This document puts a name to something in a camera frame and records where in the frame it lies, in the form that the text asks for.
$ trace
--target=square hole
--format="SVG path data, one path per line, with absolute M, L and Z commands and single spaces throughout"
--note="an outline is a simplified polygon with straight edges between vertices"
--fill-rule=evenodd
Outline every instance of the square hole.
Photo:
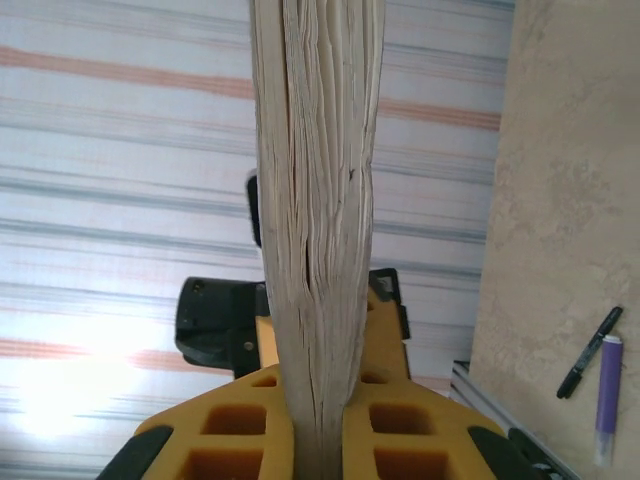
M 276 377 L 266 377 L 251 384 L 252 387 L 275 387 L 278 385 Z
M 197 450 L 180 480 L 257 480 L 261 464 L 260 450 Z
M 209 413 L 204 435 L 262 435 L 267 428 L 267 411 L 259 405 L 224 405 Z
M 433 433 L 427 412 L 413 405 L 374 403 L 369 407 L 369 419 L 376 433 L 403 435 Z
M 456 480 L 445 452 L 373 451 L 380 480 Z

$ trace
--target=black plastic part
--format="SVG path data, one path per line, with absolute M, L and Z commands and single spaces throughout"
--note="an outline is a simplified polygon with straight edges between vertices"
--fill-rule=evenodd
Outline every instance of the black plastic part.
M 173 433 L 158 426 L 129 439 L 96 480 L 140 480 Z
M 193 365 L 233 370 L 235 378 L 260 369 L 256 336 L 257 283 L 188 278 L 176 314 L 175 342 Z
M 569 398 L 575 391 L 578 383 L 582 380 L 582 375 L 579 372 L 576 372 L 573 368 L 569 371 L 565 379 L 563 380 L 560 388 L 556 392 L 556 397 L 558 398 Z
M 372 282 L 371 276 L 375 276 L 378 279 L 378 282 Z M 391 295 L 391 298 L 396 302 L 398 306 L 398 318 L 400 319 L 400 328 L 402 329 L 402 339 L 409 340 L 411 338 L 411 330 L 409 329 L 409 318 L 407 316 L 407 307 L 402 305 L 402 295 L 400 295 L 400 281 L 398 280 L 398 271 L 395 268 L 380 268 L 378 270 L 371 270 L 369 274 L 369 284 L 373 291 L 376 292 L 379 298 L 380 294 L 378 293 L 379 288 L 376 286 L 382 285 L 382 288 L 386 293 Z
M 510 428 L 507 437 L 516 449 L 527 459 L 530 465 L 535 465 L 546 475 L 554 474 L 559 478 L 570 478 L 564 469 L 538 447 L 529 436 L 519 428 Z
M 262 248 L 260 238 L 260 213 L 258 207 L 258 177 L 252 175 L 247 180 L 247 198 L 249 199 L 249 212 L 251 213 L 251 226 L 253 227 L 253 240 Z
M 540 480 L 540 476 L 505 437 L 484 427 L 467 429 L 496 480 Z

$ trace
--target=gray stripe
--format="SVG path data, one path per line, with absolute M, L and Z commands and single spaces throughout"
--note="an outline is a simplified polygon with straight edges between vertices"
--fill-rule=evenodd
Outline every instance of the gray stripe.
M 398 260 L 389 262 L 380 258 L 371 259 L 371 268 L 384 268 L 389 267 L 390 265 L 399 272 L 421 274 L 430 277 L 451 278 L 455 280 L 466 280 L 471 282 L 480 282 L 480 275 L 482 273 L 480 268 L 465 268 L 452 265 L 438 265 L 435 263 L 406 262 Z
M 95 187 L 78 187 L 52 182 L 21 180 L 7 177 L 0 177 L 0 190 L 46 198 L 64 198 L 75 201 L 99 202 L 159 210 L 175 210 L 186 213 L 221 215 L 225 217 L 244 217 L 249 221 L 248 205 L 236 205 L 229 202 L 219 202 L 215 200 L 179 198 L 168 195 L 124 193 Z
M 450 242 L 484 245 L 486 233 L 481 230 L 467 230 L 452 227 L 433 227 L 429 225 L 407 225 L 383 220 L 374 220 L 374 233 L 402 235 L 404 237 L 430 238 Z
M 122 232 L 102 228 L 77 227 L 43 222 L 28 222 L 0 218 L 0 232 L 67 240 L 88 240 L 132 247 L 160 248 L 163 250 L 211 253 L 238 258 L 257 259 L 257 248 L 250 244 L 197 241 L 168 235 Z

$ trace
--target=bright light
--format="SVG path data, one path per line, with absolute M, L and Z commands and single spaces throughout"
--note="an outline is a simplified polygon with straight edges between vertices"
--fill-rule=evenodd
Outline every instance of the bright light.
M 25 363 L 20 428 L 39 437 L 77 433 L 78 415 L 106 409 L 113 396 L 132 387 L 133 367 L 111 356 Z

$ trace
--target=textured wall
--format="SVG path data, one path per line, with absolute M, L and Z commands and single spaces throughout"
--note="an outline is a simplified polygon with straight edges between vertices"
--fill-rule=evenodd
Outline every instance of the textured wall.
M 640 3 L 517 4 L 472 377 L 585 478 L 638 478 Z M 600 356 L 555 392 L 609 310 L 627 308 L 614 469 L 592 467 Z

